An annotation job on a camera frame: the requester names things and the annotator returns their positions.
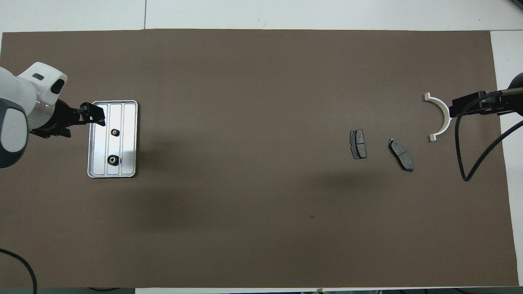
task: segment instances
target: silver tray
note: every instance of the silver tray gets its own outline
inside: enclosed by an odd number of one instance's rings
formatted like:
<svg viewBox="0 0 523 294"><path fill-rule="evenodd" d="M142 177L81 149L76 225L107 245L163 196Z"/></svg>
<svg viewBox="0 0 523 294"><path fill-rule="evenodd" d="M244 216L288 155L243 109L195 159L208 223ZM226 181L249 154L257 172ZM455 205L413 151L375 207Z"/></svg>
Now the silver tray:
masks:
<svg viewBox="0 0 523 294"><path fill-rule="evenodd" d="M93 104L104 110L106 126L89 126L87 175L91 178L132 177L136 172L138 103L119 100ZM112 130L118 130L119 134L111 134Z"/></svg>

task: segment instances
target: brown mat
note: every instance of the brown mat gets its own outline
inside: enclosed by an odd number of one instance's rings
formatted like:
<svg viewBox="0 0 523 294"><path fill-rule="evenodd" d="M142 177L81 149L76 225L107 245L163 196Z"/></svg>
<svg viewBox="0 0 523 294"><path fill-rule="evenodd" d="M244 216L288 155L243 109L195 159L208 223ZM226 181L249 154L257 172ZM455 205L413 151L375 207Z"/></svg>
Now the brown mat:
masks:
<svg viewBox="0 0 523 294"><path fill-rule="evenodd" d="M462 181L439 108L495 90L488 32L146 30L3 36L61 99L140 103L138 175L91 179L87 127L0 171L0 247L42 287L515 286L501 146ZM368 158L354 160L349 131ZM463 120L467 168L498 135ZM390 137L410 151L400 169ZM0 287L29 286L0 257Z"/></svg>

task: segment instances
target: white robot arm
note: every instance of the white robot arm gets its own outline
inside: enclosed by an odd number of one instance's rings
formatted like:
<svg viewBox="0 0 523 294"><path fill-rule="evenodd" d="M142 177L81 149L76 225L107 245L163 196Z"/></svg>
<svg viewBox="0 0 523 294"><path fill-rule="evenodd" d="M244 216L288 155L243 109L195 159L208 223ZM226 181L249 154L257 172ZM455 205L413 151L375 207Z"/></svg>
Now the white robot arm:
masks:
<svg viewBox="0 0 523 294"><path fill-rule="evenodd" d="M90 103L75 109L58 99L66 82L65 74L41 62L19 76L0 67L0 168L20 159L29 133L70 138L69 126L105 125L103 109Z"/></svg>

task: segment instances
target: white table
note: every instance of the white table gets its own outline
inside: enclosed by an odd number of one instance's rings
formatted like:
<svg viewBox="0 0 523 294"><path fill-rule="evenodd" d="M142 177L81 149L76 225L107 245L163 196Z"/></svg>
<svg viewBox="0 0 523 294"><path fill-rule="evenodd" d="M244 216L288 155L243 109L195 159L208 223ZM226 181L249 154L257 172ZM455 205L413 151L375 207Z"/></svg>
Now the white table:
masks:
<svg viewBox="0 0 523 294"><path fill-rule="evenodd" d="M509 0L0 0L0 33L155 28L489 30L498 89L507 88L512 78L523 72L523 10ZM519 120L518 114L502 116L502 131ZM523 130L503 141L518 277L523 285L520 146L523 146ZM365 289L369 288L323 288L324 291ZM137 289L136 293L315 290L146 288Z"/></svg>

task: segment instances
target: cable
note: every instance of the cable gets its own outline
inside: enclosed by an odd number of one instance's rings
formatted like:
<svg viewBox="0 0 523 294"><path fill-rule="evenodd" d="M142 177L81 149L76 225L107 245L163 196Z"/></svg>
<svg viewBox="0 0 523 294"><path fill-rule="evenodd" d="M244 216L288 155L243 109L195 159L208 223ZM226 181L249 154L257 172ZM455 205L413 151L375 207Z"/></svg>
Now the cable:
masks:
<svg viewBox="0 0 523 294"><path fill-rule="evenodd" d="M463 294L476 294L476 293L470 293L470 292L463 291L463 290L461 290L459 288L454 288L454 290L459 291L459 292L461 292Z"/></svg>
<svg viewBox="0 0 523 294"><path fill-rule="evenodd" d="M91 289L93 291L98 291L98 292L107 292L107 291L113 291L113 290L120 289L120 288L96 289L96 288L89 287L89 289Z"/></svg>
<svg viewBox="0 0 523 294"><path fill-rule="evenodd" d="M32 280L32 284L33 284L33 294L36 294L36 290L37 290L37 284L36 284L36 276L35 276L35 272L33 272L31 266L29 265L29 263L23 259L20 255L18 254L15 254L11 251L7 251L5 249L2 249L0 248L0 253L4 253L4 254L7 254L11 257L14 257L16 259L18 259L20 262L22 262L24 264L24 266L26 267L27 271L29 271L29 274L31 275L31 280Z"/></svg>
<svg viewBox="0 0 523 294"><path fill-rule="evenodd" d="M470 172L468 175L465 174L465 170L463 168L463 162L462 162L462 159L461 159L461 150L460 150L460 144L459 144L459 124L460 124L460 121L461 121L461 118L465 115L465 113L467 112L467 110L469 110L472 106L476 105L477 103L479 103L481 100L484 100L484 99L487 99L487 98L490 98L492 96L496 96L496 95L500 95L501 94L501 91L496 91L496 92L490 92L488 93L487 95L484 95L480 98L477 98L473 101L471 101L470 103L468 103L462 110L461 112L459 113L458 115L458 118L456 119L456 126L455 126L455 131L454 131L454 139L456 141L456 156L458 157L458 165L459 165L459 171L461 173L461 177L463 178L463 180L465 182L468 182L472 176L474 175L474 173L476 172L477 168L480 166L480 164L483 162L483 160L485 159L485 157L487 157L487 155L492 151L492 149L494 149L494 147L496 147L496 145L498 145L504 138L506 138L508 135L510 135L511 133L513 133L514 131L516 131L517 129L519 129L520 127L523 126L523 120L520 121L519 123L515 124L513 127L511 127L510 129L506 130L503 134L501 134L499 137L497 137L496 140L494 140L494 142L492 142L488 147L487 149L485 149L485 151L483 151L483 153L480 155L480 157L477 159L477 161L474 163L474 165L472 166L472 168L470 169Z"/></svg>

